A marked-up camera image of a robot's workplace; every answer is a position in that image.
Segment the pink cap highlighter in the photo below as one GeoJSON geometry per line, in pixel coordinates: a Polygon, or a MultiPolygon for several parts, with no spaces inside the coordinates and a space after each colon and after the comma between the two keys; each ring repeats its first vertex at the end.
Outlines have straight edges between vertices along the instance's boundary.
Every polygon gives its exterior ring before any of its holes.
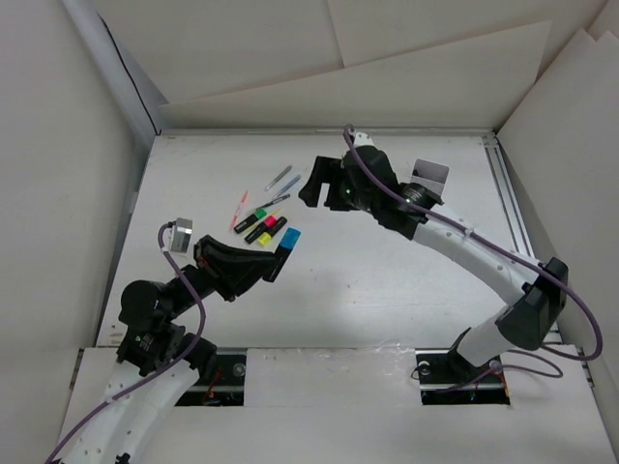
{"type": "Polygon", "coordinates": [[[265,233],[270,227],[277,222],[277,219],[269,215],[265,217],[252,231],[244,238],[247,244],[255,242],[263,233],[265,233]]]}

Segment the green cap highlighter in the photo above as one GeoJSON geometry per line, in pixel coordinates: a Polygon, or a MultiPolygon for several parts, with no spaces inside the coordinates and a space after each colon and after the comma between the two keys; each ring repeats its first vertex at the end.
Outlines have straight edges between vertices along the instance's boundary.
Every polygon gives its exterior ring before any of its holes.
{"type": "Polygon", "coordinates": [[[236,234],[241,234],[242,232],[244,232],[247,229],[249,229],[252,225],[254,225],[255,223],[257,223],[260,220],[262,220],[263,218],[265,218],[266,215],[267,215],[267,212],[266,212],[265,209],[258,208],[256,210],[254,210],[251,214],[249,214],[247,217],[245,217],[243,220],[238,222],[233,227],[233,231],[236,234]]]}

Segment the blue cap highlighter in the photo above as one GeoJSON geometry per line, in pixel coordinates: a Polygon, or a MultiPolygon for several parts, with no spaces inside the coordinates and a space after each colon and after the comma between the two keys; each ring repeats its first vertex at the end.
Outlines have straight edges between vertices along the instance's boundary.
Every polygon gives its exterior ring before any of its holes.
{"type": "Polygon", "coordinates": [[[300,230],[291,227],[286,229],[274,253],[274,257],[276,258],[275,266],[270,273],[264,277],[265,281],[274,282],[278,278],[300,237],[300,230]]]}

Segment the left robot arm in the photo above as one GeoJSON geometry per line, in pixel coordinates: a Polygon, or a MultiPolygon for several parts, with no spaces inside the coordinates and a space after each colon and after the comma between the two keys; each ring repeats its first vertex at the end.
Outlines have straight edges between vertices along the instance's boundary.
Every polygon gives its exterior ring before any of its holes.
{"type": "Polygon", "coordinates": [[[202,338],[204,299],[234,302],[260,280],[273,281],[274,252],[224,245],[205,236],[194,262],[167,283],[136,280],[121,296],[127,328],[101,403],[57,445],[50,463],[137,463],[166,415],[217,368],[217,347],[202,338]]]}

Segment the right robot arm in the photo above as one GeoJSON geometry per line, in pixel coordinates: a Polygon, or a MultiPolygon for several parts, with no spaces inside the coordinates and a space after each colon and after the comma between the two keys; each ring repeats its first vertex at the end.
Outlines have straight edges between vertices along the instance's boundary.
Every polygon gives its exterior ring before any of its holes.
{"type": "Polygon", "coordinates": [[[460,381],[470,380],[491,359],[512,348],[539,349],[562,311],[566,295],[540,276],[540,271],[565,282],[568,268],[553,258],[547,264],[531,259],[533,270],[521,266],[523,256],[505,258],[474,242],[461,229],[435,218],[440,214],[455,222],[455,215],[440,197],[448,167],[416,161],[409,183],[398,181],[386,154],[372,146],[357,150],[364,164],[395,200],[377,187],[351,154],[341,159],[316,158],[309,180],[299,196],[316,207],[320,191],[329,187],[325,207],[332,211],[364,211],[388,230],[449,258],[485,283],[504,306],[497,314],[462,333],[450,347],[447,368],[460,381]]]}

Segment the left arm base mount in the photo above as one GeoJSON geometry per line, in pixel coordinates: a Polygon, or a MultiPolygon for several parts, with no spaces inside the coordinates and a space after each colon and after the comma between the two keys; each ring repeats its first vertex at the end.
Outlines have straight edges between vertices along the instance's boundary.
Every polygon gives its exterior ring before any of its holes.
{"type": "Polygon", "coordinates": [[[247,349],[219,349],[215,366],[176,402],[177,407],[240,407],[245,403],[247,349]]]}

